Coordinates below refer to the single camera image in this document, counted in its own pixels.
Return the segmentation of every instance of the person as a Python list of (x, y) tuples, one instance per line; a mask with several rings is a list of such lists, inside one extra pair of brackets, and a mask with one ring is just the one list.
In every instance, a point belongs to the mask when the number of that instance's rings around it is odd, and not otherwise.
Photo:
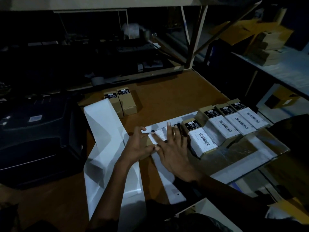
[[(91, 217), (86, 231), (116, 231), (120, 215), (126, 177), (130, 167), (140, 157), (154, 150), (159, 154), (164, 167), (181, 180), (194, 184), (227, 218), (242, 231), (265, 229), (293, 229), (304, 227), (295, 220), (270, 219), (270, 208), (234, 188), (200, 173), (190, 164), (187, 157), (187, 138), (180, 134), (177, 126), (167, 124), (167, 142), (151, 133), (157, 145), (141, 146), (141, 138), (147, 136), (145, 127), (136, 127), (126, 147), (117, 160), (106, 189)], [(231, 231), (211, 217), (198, 213), (179, 220), (172, 218), (158, 222), (156, 226), (145, 226), (143, 231)]]

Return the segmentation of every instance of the wooden table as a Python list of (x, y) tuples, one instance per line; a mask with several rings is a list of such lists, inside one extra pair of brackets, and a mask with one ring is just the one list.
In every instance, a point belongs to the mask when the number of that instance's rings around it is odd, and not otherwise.
[[(121, 119), (129, 134), (132, 134), (135, 126), (148, 126), (204, 106), (228, 101), (227, 97), (192, 70), (129, 84), (127, 87), (138, 110), (137, 114)], [(87, 137), (89, 154), (94, 140), (89, 133)], [(140, 169), (146, 200), (168, 204), (152, 159), (149, 157), (140, 161)], [(23, 229), (39, 220), (46, 220), (61, 232), (82, 232), (89, 221), (83, 173), (25, 191), (0, 185), (0, 203), (3, 202), (19, 203), (18, 214)]]

